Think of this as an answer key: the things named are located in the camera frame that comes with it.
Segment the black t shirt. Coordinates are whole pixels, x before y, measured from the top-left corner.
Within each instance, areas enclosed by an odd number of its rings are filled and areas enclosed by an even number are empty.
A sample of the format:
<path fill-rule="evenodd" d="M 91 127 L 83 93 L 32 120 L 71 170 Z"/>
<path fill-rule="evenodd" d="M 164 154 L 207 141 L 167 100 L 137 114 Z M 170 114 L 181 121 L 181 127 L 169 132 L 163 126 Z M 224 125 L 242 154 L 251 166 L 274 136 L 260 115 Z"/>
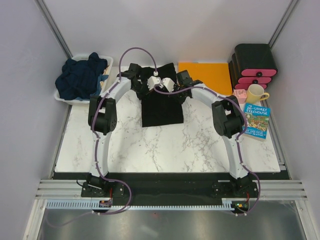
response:
<path fill-rule="evenodd" d="M 154 68 L 143 67 L 139 79 L 141 81 L 147 81 L 148 78 L 153 75 L 154 71 Z M 170 78 L 175 83 L 177 82 L 176 70 L 173 62 L 157 67 L 157 72 L 161 79 Z M 138 99 L 141 100 L 143 128 L 182 124 L 184 122 L 181 103 L 169 95 L 148 91 L 149 89 L 147 86 L 145 88 L 147 90 L 146 93 L 136 93 Z"/>

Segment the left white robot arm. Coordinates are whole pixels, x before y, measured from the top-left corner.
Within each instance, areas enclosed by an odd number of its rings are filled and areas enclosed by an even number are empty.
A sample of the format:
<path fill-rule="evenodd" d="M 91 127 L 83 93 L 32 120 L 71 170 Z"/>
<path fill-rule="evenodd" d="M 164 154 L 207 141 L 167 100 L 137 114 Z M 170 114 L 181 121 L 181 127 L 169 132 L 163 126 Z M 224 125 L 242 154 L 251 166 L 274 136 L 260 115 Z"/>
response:
<path fill-rule="evenodd" d="M 114 83 L 101 95 L 89 101 L 88 124 L 93 136 L 93 157 L 86 183 L 99 197 L 106 196 L 110 185 L 105 177 L 109 173 L 108 155 L 112 132 L 117 119 L 117 103 L 129 90 L 143 92 L 147 85 L 141 80 L 142 67 L 131 63 L 128 70 L 120 72 Z"/>

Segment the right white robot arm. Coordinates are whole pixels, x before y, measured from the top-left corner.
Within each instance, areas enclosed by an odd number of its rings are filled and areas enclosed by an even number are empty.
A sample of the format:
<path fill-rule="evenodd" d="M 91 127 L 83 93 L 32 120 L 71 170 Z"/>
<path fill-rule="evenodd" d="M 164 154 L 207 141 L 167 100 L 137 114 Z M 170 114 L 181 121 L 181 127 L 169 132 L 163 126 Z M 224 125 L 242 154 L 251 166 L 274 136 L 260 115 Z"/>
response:
<path fill-rule="evenodd" d="M 241 153 L 240 136 L 245 125 L 244 114 L 235 96 L 224 96 L 209 89 L 200 80 L 192 80 L 188 71 L 176 74 L 177 85 L 174 96 L 183 101 L 186 97 L 196 99 L 211 107 L 213 127 L 223 139 L 228 161 L 229 191 L 235 197 L 242 196 L 251 184 L 248 170 Z"/>

